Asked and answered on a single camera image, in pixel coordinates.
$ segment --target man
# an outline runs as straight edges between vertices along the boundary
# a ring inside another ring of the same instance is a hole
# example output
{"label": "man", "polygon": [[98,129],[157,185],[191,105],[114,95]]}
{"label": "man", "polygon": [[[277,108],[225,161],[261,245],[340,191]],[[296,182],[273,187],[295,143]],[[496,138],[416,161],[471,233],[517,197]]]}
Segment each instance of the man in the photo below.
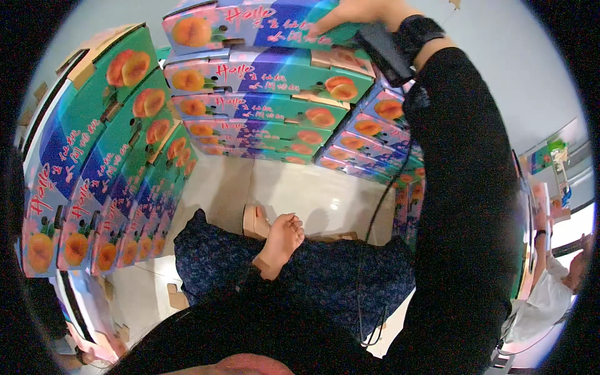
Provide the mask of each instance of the man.
{"label": "man", "polygon": [[512,301],[511,316],[502,327],[505,343],[530,340],[558,322],[571,306],[572,296],[579,292],[587,274],[592,258],[592,235],[582,235],[583,251],[573,258],[567,269],[551,251],[546,252],[548,221],[552,228],[553,219],[539,210],[535,217],[538,261],[533,272],[533,290],[526,301]]}

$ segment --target white floor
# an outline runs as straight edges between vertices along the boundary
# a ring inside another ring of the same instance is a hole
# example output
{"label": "white floor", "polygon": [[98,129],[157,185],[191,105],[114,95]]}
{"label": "white floor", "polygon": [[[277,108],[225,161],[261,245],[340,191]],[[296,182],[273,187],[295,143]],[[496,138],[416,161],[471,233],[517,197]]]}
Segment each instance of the white floor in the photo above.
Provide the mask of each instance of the white floor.
{"label": "white floor", "polygon": [[[129,327],[127,344],[130,347],[177,311],[169,305],[166,286],[168,283],[181,285],[172,255],[173,238],[198,208],[206,211],[209,223],[235,233],[242,230],[244,205],[260,203],[271,220],[278,214],[295,212],[304,222],[308,235],[354,231],[364,239],[385,189],[375,182],[316,166],[200,153],[199,158],[175,214],[165,248],[169,255],[119,269],[108,277],[115,290],[113,316],[116,323]],[[389,240],[393,213],[392,190],[378,214],[371,243],[383,245]],[[385,354],[402,329],[408,302],[405,301],[388,320],[382,339],[370,348],[371,353]]]}

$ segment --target black sleeve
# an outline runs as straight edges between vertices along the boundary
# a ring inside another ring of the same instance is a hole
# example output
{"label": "black sleeve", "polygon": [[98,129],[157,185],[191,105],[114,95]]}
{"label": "black sleeve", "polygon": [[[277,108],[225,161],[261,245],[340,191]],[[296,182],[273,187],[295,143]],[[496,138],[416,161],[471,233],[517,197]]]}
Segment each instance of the black sleeve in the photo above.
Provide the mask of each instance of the black sleeve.
{"label": "black sleeve", "polygon": [[483,373],[510,312],[517,175],[500,112],[464,52],[435,53],[404,103],[425,155],[416,292],[390,373]]}

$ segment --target white wall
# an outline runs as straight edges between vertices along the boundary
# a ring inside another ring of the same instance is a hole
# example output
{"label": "white wall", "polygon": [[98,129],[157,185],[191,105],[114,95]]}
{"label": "white wall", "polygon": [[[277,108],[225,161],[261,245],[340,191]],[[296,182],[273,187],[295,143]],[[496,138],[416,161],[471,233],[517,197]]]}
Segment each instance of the white wall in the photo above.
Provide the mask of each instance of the white wall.
{"label": "white wall", "polygon": [[[494,95],[513,148],[523,152],[574,117],[584,121],[561,57],[519,0],[409,0],[435,18],[472,58]],[[161,18],[178,0],[83,0],[50,45],[31,83],[50,85],[55,68],[96,32],[146,22],[155,46],[168,45]]]}
{"label": "white wall", "polygon": [[480,70],[502,113],[517,154],[575,117],[580,102],[562,58],[520,0],[409,0],[435,18]]}

